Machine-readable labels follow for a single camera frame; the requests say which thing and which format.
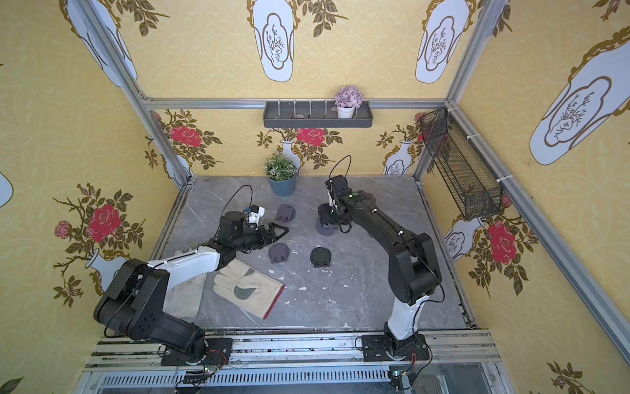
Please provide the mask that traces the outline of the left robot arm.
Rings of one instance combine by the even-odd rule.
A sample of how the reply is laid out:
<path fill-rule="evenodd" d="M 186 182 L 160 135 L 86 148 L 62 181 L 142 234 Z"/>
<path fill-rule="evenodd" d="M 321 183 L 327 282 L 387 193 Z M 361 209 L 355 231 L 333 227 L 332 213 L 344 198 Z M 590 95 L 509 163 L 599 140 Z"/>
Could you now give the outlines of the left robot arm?
<path fill-rule="evenodd" d="M 209 353 L 205 331 L 164 311 L 167 292 L 215 273 L 213 290 L 220 297 L 266 319 L 285 287 L 236 256 L 270 246 L 288 232 L 276 223 L 259 224 L 255 213 L 225 213 L 216 236 L 191 251 L 163 260 L 124 262 L 95 308 L 94 319 L 130 339 L 161 343 L 198 364 Z"/>

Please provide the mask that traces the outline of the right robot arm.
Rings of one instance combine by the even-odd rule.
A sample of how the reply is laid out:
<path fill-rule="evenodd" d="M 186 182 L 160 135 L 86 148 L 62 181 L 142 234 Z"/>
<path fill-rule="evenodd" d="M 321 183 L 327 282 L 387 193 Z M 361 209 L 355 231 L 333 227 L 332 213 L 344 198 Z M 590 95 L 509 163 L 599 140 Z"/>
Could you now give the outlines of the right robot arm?
<path fill-rule="evenodd" d="M 421 308 L 442 283 L 434 242 L 426 233 L 400 226 L 362 190 L 326 188 L 329 203 L 318 209 L 321 223 L 338 228 L 358 225 L 387 253 L 388 282 L 395 301 L 384 333 L 392 351 L 401 352 L 418 330 Z"/>

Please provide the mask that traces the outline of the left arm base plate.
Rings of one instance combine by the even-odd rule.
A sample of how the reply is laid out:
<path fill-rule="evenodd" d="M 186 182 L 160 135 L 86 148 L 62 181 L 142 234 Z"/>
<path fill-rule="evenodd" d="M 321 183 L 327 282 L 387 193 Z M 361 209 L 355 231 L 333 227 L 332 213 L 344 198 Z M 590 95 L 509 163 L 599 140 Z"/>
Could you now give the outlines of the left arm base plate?
<path fill-rule="evenodd" d="M 216 366 L 228 363 L 233 346 L 231 338 L 205 338 L 190 351 L 176 351 L 167 347 L 162 353 L 161 366 Z"/>

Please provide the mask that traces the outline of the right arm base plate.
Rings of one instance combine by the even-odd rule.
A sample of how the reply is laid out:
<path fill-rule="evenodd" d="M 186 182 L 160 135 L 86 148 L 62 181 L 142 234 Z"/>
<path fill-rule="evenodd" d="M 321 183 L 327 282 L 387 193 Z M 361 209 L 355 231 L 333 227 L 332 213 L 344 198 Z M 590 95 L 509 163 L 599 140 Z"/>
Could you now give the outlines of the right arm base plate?
<path fill-rule="evenodd" d="M 422 334 L 413 334 L 405 340 L 397 340 L 390 335 L 361 336 L 361 350 L 364 361 L 428 361 L 429 346 Z"/>

